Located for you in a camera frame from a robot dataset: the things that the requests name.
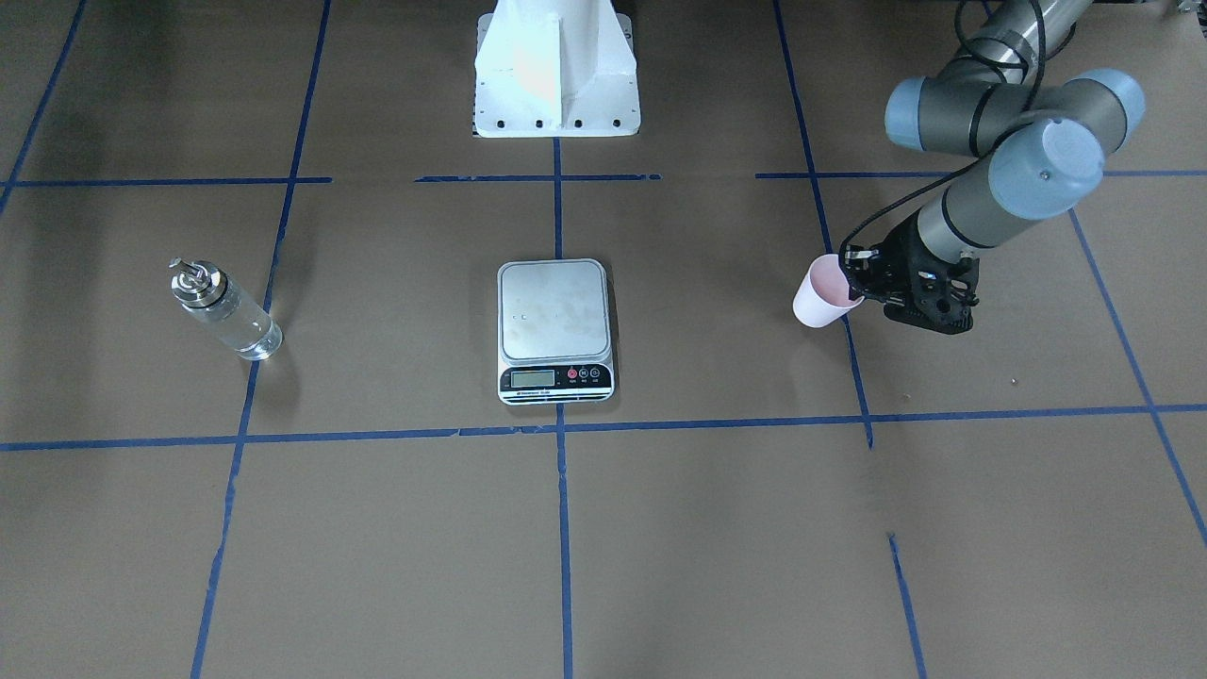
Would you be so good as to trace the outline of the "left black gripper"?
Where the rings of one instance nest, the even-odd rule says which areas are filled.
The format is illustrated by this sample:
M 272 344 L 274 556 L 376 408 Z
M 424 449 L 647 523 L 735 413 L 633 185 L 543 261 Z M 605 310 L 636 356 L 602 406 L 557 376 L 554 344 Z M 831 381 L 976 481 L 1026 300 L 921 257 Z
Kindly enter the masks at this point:
M 849 298 L 881 305 L 935 304 L 947 295 L 947 263 L 935 258 L 919 235 L 919 215 L 893 227 L 877 244 L 842 250 Z

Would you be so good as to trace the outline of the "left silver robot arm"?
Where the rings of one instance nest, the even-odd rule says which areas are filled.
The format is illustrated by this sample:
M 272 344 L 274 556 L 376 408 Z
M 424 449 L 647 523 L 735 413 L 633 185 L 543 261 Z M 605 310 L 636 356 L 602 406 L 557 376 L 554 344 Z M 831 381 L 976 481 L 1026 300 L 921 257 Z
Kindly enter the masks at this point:
M 925 206 L 884 240 L 836 248 L 841 300 L 943 321 L 976 305 L 982 254 L 1075 207 L 1145 112 L 1142 87 L 1096 69 L 1056 87 L 1046 66 L 1069 43 L 1086 1 L 1004 1 L 939 74 L 904 80 L 886 104 L 890 141 L 969 159 L 917 192 Z

